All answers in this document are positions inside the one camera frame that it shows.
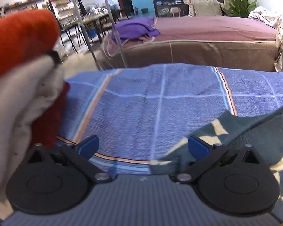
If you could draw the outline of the green cream checkered sweater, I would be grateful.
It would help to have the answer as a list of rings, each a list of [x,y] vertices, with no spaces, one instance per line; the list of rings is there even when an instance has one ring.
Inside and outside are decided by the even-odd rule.
[[[228,152],[196,181],[180,184],[175,177],[196,162],[192,135]],[[226,111],[190,136],[150,162],[153,224],[283,225],[283,106],[253,117]]]

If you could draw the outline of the dark red folded garment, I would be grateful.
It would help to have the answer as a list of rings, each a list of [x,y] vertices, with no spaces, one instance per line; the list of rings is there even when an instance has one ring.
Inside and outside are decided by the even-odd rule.
[[[46,148],[55,146],[69,90],[70,84],[64,82],[63,89],[54,104],[32,123],[32,139],[29,147],[37,143],[41,143]]]

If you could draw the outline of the blue plaid bedsheet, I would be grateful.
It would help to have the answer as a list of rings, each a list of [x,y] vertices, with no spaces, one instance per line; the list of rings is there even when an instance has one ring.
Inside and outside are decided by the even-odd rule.
[[[86,71],[69,78],[58,140],[100,140],[91,162],[115,175],[147,174],[196,129],[231,115],[257,116],[283,106],[283,73],[156,64]]]

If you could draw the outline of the beige folded sweater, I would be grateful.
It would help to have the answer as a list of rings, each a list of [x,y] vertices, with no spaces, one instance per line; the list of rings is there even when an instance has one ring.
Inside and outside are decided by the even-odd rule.
[[[31,125],[53,105],[64,73],[49,55],[16,66],[0,77],[0,218],[12,213],[5,188],[32,139]]]

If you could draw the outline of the dark dining table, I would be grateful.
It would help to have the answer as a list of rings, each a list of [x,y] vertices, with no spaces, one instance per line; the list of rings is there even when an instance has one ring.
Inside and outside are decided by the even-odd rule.
[[[72,49],[77,53],[77,48],[74,45],[73,40],[78,40],[78,45],[81,46],[83,41],[85,45],[87,42],[82,32],[84,27],[87,33],[89,42],[91,43],[102,43],[103,38],[106,34],[112,30],[112,20],[109,17],[108,12],[99,13],[96,15],[87,15],[83,18],[83,24],[78,24],[78,18],[75,17],[74,13],[68,13],[58,18],[60,25],[60,37],[62,45],[70,42]]]

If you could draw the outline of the orange folded sweater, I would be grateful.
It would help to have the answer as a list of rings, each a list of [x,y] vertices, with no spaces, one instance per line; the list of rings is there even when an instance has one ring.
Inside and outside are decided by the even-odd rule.
[[[0,18],[0,76],[53,50],[58,22],[46,9],[20,11]]]

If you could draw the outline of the purple garment on bed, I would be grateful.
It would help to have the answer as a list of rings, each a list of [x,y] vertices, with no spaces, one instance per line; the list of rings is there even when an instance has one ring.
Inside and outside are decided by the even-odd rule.
[[[160,35],[156,28],[157,18],[154,17],[135,17],[116,23],[115,28],[118,32],[121,43],[140,40],[142,37],[152,38]]]

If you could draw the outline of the green potted plant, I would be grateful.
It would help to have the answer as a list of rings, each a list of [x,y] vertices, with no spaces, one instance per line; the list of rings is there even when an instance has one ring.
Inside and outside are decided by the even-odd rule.
[[[250,3],[248,0],[229,0],[229,7],[222,7],[226,16],[247,18],[257,7],[257,0]]]

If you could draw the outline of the floral cream duvet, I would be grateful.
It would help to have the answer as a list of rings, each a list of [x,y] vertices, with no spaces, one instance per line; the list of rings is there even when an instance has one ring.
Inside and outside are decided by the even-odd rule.
[[[251,11],[248,18],[259,20],[276,29],[276,47],[279,55],[274,65],[277,72],[283,72],[283,14],[270,12],[262,6],[258,6]]]

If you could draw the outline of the wall shelves with small items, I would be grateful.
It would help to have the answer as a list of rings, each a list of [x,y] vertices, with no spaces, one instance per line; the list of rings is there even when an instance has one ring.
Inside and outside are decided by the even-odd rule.
[[[77,0],[25,0],[0,6],[0,17],[26,10],[46,9],[53,13],[59,23],[60,29],[75,24],[73,17]]]

